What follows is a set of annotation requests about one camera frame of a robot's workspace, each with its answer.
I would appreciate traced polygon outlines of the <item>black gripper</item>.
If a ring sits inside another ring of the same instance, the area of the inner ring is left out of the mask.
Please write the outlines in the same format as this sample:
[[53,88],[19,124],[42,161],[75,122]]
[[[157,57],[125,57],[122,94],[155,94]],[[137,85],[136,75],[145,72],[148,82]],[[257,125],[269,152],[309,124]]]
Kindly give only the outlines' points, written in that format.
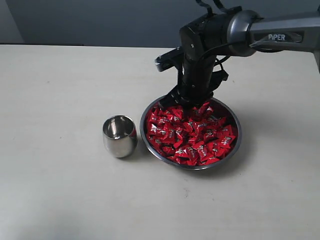
[[217,57],[212,55],[197,61],[185,54],[182,76],[178,79],[177,86],[159,100],[159,107],[165,110],[173,106],[183,106],[184,110],[190,110],[210,104],[213,91],[229,77],[223,68],[214,71],[216,59]]

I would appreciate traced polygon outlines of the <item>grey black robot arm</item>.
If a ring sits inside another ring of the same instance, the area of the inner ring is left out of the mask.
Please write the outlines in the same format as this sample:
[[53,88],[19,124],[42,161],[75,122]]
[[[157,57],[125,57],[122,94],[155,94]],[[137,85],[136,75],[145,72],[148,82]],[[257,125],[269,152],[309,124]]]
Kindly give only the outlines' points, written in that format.
[[320,13],[306,12],[274,18],[262,18],[255,11],[237,6],[221,14],[207,14],[183,26],[181,45],[163,55],[155,64],[160,72],[177,69],[176,86],[160,100],[159,106],[191,108],[213,96],[221,82],[228,79],[225,70],[215,71],[229,57],[249,57],[256,52],[281,51],[312,53],[320,59]]

